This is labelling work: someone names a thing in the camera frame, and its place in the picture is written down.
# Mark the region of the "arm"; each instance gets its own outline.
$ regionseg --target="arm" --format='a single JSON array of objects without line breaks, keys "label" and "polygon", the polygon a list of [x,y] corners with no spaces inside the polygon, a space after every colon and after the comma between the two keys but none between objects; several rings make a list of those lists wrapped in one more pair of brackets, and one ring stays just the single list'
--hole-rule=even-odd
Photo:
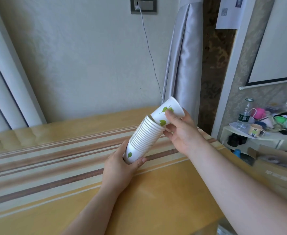
[{"label": "arm", "polygon": [[99,192],[63,232],[63,235],[105,233],[118,196],[128,186],[136,170],[147,160],[139,158],[131,165],[127,165],[122,159],[127,144],[128,140],[124,141],[106,160]]},{"label": "arm", "polygon": [[181,120],[166,111],[173,134],[164,134],[185,154],[238,234],[287,234],[287,201],[222,156],[199,131],[190,115]]}]

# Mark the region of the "electrical cord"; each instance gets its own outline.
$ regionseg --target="electrical cord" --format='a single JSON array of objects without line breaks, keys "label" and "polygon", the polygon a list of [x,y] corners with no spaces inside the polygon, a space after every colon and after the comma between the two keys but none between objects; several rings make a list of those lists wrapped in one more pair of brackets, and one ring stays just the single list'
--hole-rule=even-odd
[{"label": "electrical cord", "polygon": [[162,99],[162,102],[163,102],[163,97],[162,97],[162,93],[161,93],[160,84],[159,84],[159,81],[158,81],[158,79],[157,79],[157,74],[155,73],[154,62],[153,62],[153,58],[152,58],[152,55],[151,55],[151,52],[150,52],[150,48],[149,48],[149,42],[148,42],[148,37],[147,37],[147,34],[146,34],[146,29],[145,29],[144,23],[143,23],[143,16],[142,16],[142,11],[141,11],[141,6],[139,6],[139,10],[140,10],[140,14],[141,14],[141,20],[142,20],[143,30],[144,30],[144,33],[145,33],[145,35],[146,35],[146,40],[147,40],[147,45],[148,45],[149,54],[150,54],[150,57],[151,57],[151,60],[152,60],[152,64],[153,64],[153,70],[154,70],[155,79],[157,80],[157,84],[158,84],[158,86],[159,86],[159,91],[160,91],[160,96],[161,96],[161,99]]}]

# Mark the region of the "curtain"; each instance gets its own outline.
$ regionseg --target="curtain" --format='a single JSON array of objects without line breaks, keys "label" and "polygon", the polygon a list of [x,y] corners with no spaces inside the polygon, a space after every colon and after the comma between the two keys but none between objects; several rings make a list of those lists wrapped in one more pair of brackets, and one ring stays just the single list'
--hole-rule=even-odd
[{"label": "curtain", "polygon": [[0,17],[0,132],[46,123]]},{"label": "curtain", "polygon": [[173,96],[198,122],[203,45],[203,0],[180,0],[166,66],[163,100]]}]

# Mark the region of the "finger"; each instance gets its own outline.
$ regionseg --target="finger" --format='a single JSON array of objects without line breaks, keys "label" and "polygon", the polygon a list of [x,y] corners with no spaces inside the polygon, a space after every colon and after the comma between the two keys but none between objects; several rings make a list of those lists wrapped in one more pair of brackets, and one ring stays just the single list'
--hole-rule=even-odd
[{"label": "finger", "polygon": [[126,140],[118,147],[118,149],[115,151],[114,155],[117,155],[117,156],[123,155],[123,153],[126,151],[126,147],[127,147],[128,142],[129,142],[129,139],[126,139]]},{"label": "finger", "polygon": [[139,167],[141,167],[145,162],[147,161],[147,158],[142,157],[138,158],[136,161],[134,161],[132,164],[129,166],[131,167],[131,170],[133,173],[138,170]]},{"label": "finger", "polygon": [[194,123],[194,121],[193,121],[191,115],[190,115],[190,114],[188,113],[188,111],[185,110],[184,108],[183,108],[183,110],[184,110],[185,116],[182,118],[182,120],[183,120],[184,122],[186,122],[187,124],[194,126],[195,123]]},{"label": "finger", "polygon": [[173,133],[176,132],[176,126],[172,124],[168,124],[166,127],[170,130],[170,132],[173,132]]},{"label": "finger", "polygon": [[165,116],[176,127],[184,126],[184,122],[180,118],[178,118],[177,115],[174,114],[171,110],[166,110]]},{"label": "finger", "polygon": [[165,135],[166,137],[168,137],[169,140],[172,141],[173,134],[171,134],[170,132],[168,132],[168,131],[165,130],[165,131],[164,131],[164,135]]}]

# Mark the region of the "green cup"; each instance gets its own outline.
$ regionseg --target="green cup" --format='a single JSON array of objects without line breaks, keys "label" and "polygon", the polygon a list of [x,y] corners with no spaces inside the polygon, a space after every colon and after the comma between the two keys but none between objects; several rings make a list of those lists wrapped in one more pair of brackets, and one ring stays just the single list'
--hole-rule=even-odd
[{"label": "green cup", "polygon": [[274,118],[275,118],[276,122],[278,122],[280,124],[284,124],[285,121],[287,120],[287,118],[284,118],[282,116],[275,116]]}]

